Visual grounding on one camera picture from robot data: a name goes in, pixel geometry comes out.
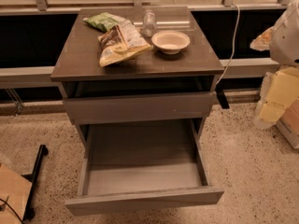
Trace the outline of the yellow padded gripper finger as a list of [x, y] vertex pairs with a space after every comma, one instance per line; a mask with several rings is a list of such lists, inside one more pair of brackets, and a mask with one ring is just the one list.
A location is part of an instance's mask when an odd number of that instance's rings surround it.
[[299, 69], [287, 67], [263, 78], [260, 100], [257, 103], [253, 124], [259, 129], [275, 125], [286, 109], [299, 97]]
[[258, 51], [270, 50], [270, 41], [272, 35], [273, 28], [269, 27], [260, 35], [258, 35], [255, 39], [252, 40], [249, 47]]

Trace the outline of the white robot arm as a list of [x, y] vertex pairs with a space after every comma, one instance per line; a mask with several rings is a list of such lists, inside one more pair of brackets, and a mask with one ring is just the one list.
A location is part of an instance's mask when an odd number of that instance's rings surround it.
[[280, 65], [276, 73], [263, 78], [253, 124], [259, 129], [275, 125], [299, 97], [299, 0], [292, 1], [276, 23], [258, 35], [250, 47], [269, 50]]

